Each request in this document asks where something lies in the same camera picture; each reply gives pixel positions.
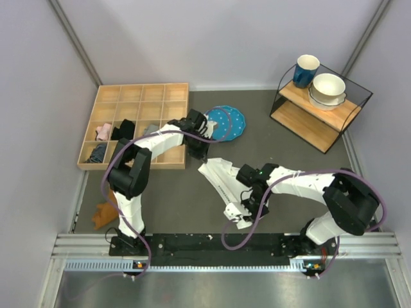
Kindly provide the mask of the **white underwear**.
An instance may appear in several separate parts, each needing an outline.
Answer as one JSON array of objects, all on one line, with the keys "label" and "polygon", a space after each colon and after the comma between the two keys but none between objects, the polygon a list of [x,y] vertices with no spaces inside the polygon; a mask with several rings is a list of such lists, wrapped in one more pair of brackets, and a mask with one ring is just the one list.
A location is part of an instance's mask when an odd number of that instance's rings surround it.
[{"label": "white underwear", "polygon": [[216,189],[226,205],[238,201],[239,194],[235,192],[234,185],[236,173],[232,168],[232,162],[222,158],[209,158],[198,171]]}]

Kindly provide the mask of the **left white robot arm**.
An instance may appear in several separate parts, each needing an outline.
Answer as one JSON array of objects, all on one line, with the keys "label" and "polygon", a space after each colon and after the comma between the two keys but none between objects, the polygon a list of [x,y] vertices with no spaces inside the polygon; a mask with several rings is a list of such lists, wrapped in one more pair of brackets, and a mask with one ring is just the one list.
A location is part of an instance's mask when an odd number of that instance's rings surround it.
[{"label": "left white robot arm", "polygon": [[172,119],[162,128],[140,137],[134,143],[121,139],[106,170],[110,190],[119,210],[118,236],[131,254],[145,249],[145,225],[141,214],[141,195],[146,189],[152,160],[170,149],[185,145],[189,155],[207,160],[214,123],[191,109],[187,117]]}]

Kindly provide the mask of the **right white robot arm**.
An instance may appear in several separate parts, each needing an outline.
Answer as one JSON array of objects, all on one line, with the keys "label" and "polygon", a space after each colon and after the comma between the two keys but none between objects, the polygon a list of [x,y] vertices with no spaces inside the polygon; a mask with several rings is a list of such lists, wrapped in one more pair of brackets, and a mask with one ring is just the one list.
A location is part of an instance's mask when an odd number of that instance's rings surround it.
[{"label": "right white robot arm", "polygon": [[243,165],[237,181],[252,189],[251,213],[258,220],[271,194],[289,194],[317,201],[328,211],[315,218],[301,230],[300,247],[316,253],[323,244],[342,234],[361,236],[369,231],[382,197],[362,177],[348,169],[296,171],[277,164],[265,164],[261,169]]}]

